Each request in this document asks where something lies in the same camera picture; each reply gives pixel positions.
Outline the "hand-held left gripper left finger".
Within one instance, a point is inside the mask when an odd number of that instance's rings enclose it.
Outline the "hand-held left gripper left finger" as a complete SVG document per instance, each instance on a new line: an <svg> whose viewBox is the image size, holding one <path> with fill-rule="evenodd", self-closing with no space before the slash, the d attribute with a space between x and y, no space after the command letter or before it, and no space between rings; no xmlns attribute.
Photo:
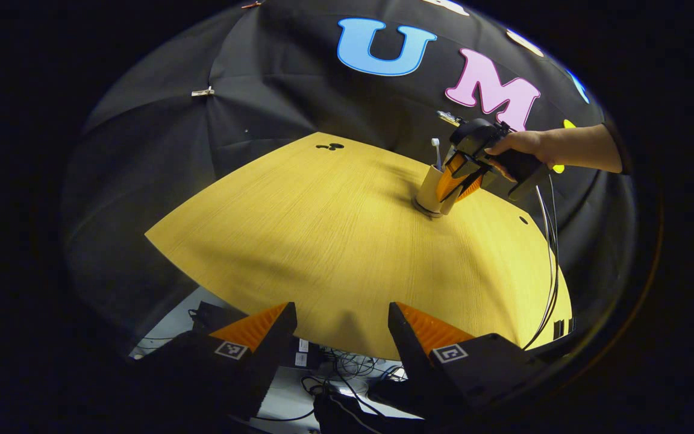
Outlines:
<svg viewBox="0 0 694 434"><path fill-rule="evenodd" d="M133 365L157 409L221 420L255 417L298 325L296 305L275 307L211 333L184 332Z"/></svg>

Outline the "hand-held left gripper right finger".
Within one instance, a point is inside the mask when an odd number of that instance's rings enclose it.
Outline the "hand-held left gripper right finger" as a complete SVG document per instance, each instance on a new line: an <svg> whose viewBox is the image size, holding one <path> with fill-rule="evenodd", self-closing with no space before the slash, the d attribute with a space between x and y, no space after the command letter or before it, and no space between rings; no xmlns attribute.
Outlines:
<svg viewBox="0 0 694 434"><path fill-rule="evenodd" d="M408 411L427 420L482 413L547 368L499 333L474 337L405 303L390 303L388 328L410 383Z"/></svg>

